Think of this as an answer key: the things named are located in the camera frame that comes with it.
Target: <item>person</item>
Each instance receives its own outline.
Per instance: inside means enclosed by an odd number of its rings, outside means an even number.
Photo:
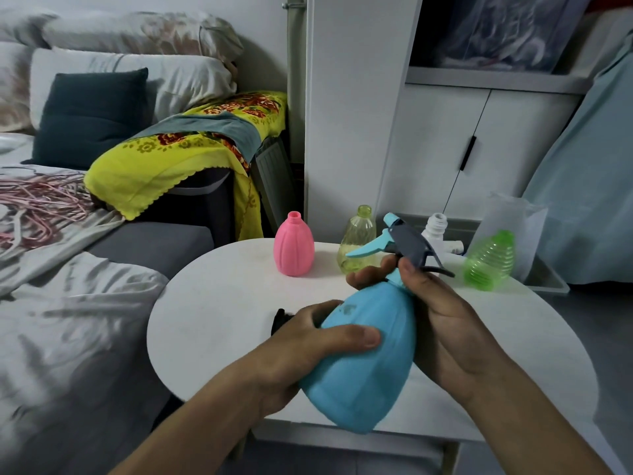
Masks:
[[[503,351],[472,307],[406,259],[347,276],[361,289],[398,264],[416,295],[415,363],[470,415],[508,475],[612,472],[528,375]],[[111,475],[214,473],[247,431],[297,395],[298,380],[329,355],[372,350],[373,327],[317,328],[340,301],[307,306],[253,351],[212,378]]]

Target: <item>hand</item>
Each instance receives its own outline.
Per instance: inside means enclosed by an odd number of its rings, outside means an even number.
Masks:
[[[416,270],[407,258],[382,259],[380,268],[367,267],[347,275],[357,289],[383,281],[396,268],[416,295],[415,363],[458,403],[466,405],[478,387],[500,376],[510,359],[473,308],[439,277]]]
[[[285,407],[299,391],[297,382],[324,358],[335,353],[359,353],[380,344],[373,327],[343,325],[319,329],[342,302],[330,300],[302,308],[272,337],[236,362],[255,380],[259,418]]]

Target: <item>tabletop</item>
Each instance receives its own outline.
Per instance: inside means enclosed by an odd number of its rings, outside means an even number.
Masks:
[[[223,367],[270,336],[278,309],[333,298],[349,287],[336,263],[336,244],[315,243],[315,262],[303,277],[280,274],[273,239],[229,244],[202,255],[180,271],[154,305],[147,349],[156,374],[178,398],[191,398]],[[541,297],[513,279],[494,293],[466,287],[458,255],[440,255],[455,279],[442,276],[478,312],[506,352],[568,419],[591,422],[598,384],[589,355],[564,319]],[[300,392],[270,419],[332,425]],[[416,366],[376,430],[398,434],[481,440],[466,414]]]

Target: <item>tile floor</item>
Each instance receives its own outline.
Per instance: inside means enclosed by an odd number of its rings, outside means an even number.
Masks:
[[[596,425],[621,464],[633,475],[633,296],[574,291],[567,296],[543,298],[584,343],[601,389]],[[218,474],[438,475],[439,472],[438,463],[431,460],[256,441],[247,445],[241,460],[228,462]],[[471,444],[463,452],[457,475],[502,473],[487,447]]]

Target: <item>ribbed green bottle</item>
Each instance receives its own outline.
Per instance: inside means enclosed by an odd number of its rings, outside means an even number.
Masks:
[[[483,291],[494,290],[510,277],[515,260],[514,246],[514,234],[507,230],[478,242],[468,251],[464,262],[466,285]]]
[[[352,216],[347,222],[345,235],[336,255],[336,261],[345,274],[359,271],[369,265],[376,264],[374,255],[362,258],[348,258],[346,255],[356,248],[368,244],[376,238],[376,223],[372,218],[372,207],[361,205],[358,207],[356,216]]]

